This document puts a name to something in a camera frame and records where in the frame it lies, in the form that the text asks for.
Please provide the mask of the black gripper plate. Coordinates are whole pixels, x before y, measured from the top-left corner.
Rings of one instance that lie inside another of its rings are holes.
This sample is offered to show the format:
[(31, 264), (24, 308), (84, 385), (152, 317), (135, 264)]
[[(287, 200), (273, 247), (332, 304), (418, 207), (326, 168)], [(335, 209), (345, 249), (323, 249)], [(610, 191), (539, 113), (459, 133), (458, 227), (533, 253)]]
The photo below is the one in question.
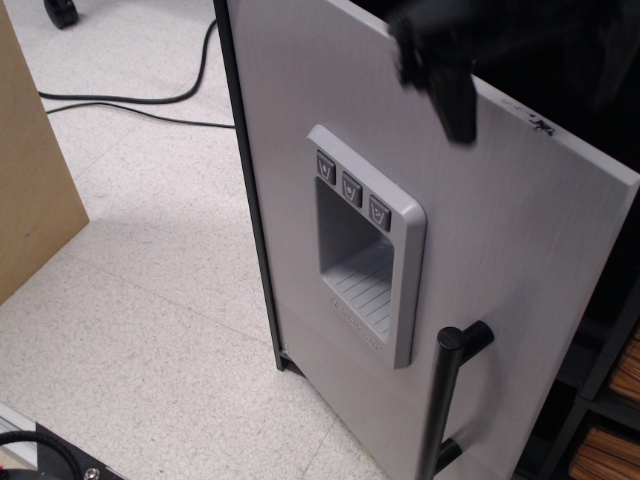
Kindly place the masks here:
[(454, 144), (476, 140), (472, 75), (512, 91), (535, 81), (578, 95), (620, 88), (617, 1), (408, 1), (388, 27), (400, 83), (428, 92)]

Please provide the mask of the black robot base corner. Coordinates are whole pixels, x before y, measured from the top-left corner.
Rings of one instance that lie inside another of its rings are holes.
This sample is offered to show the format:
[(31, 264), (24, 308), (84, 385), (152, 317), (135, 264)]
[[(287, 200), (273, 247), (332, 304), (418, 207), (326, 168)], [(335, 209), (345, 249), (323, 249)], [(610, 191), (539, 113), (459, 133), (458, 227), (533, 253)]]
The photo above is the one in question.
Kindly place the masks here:
[(38, 423), (1, 420), (2, 479), (126, 479)]

